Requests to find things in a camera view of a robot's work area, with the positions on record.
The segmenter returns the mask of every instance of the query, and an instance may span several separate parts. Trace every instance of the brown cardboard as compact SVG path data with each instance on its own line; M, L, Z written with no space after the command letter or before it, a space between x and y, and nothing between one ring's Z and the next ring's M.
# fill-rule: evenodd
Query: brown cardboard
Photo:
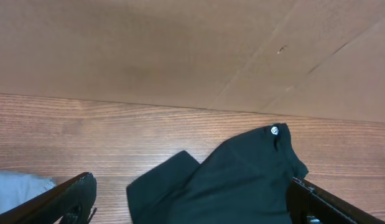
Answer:
M270 111L385 122L385 19L263 109Z
M0 0L0 93L207 108L295 0Z
M385 121L384 18L385 0L0 0L0 93Z
M281 110L282 105L277 108L267 105L279 96L288 95L290 89L310 76L311 70L384 16L385 1L299 1L285 25L263 46L254 60L256 63L236 77L211 108L290 114ZM311 115L316 114L319 111L312 108ZM321 113L318 117L327 116ZM349 116L340 113L337 118L349 119Z

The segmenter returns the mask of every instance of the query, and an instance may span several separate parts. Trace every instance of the black fabric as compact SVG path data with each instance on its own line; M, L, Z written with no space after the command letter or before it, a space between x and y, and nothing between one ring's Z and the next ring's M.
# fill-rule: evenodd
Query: black fabric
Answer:
M286 124L235 136L199 164L182 151L127 187L134 224L291 223L285 195L307 175Z

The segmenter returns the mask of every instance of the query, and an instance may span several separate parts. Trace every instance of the light blue fabric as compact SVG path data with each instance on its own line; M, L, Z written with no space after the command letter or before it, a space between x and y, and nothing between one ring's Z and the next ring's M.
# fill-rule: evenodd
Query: light blue fabric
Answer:
M53 187L53 178L0 170L0 214Z

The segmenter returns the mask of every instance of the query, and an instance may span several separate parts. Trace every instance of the button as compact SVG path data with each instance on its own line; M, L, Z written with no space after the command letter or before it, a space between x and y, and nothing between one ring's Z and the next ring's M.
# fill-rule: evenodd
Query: button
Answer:
M278 135L278 128L277 127L272 127L271 128L271 133L275 134L275 135Z

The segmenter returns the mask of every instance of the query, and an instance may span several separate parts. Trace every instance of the wooden floor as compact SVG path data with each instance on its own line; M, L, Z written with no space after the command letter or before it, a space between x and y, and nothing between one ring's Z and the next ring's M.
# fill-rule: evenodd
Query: wooden floor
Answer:
M98 181L92 223L131 223L126 186L181 150L287 123L307 180L385 221L385 124L0 95L0 169Z

